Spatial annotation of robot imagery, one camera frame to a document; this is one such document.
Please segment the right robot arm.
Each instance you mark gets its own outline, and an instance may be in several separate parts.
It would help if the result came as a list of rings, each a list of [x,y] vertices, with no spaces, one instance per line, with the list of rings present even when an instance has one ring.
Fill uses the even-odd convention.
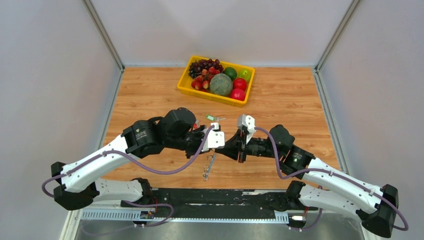
[[[266,131],[267,138],[248,134],[258,130],[245,126],[232,138],[225,140],[221,133],[214,133],[217,153],[240,163],[247,156],[273,158],[281,179],[295,177],[287,188],[286,204],[292,209],[317,207],[338,212],[353,218],[369,232],[382,238],[390,238],[399,214],[399,191],[385,184],[373,185],[347,175],[312,153],[296,146],[295,137],[281,124]]]

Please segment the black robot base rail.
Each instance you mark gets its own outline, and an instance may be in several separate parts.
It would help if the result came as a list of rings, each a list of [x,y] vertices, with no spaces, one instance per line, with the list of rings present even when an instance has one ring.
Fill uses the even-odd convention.
[[[275,212],[300,211],[306,207],[283,190],[152,188],[124,208],[151,207],[155,217],[266,218]]]

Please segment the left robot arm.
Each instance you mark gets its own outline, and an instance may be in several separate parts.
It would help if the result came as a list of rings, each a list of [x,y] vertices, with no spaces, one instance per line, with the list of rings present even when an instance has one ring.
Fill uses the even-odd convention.
[[[185,170],[203,152],[213,129],[205,126],[194,129],[195,122],[195,115],[187,108],[173,109],[165,116],[134,122],[110,143],[74,163],[52,164],[51,179],[59,185],[50,197],[69,211],[109,200],[149,206],[153,193],[146,179],[112,181],[103,179],[103,176],[129,162],[157,175],[173,175]],[[168,171],[153,169],[140,162],[142,158],[160,154],[163,149],[184,151],[189,161]]]

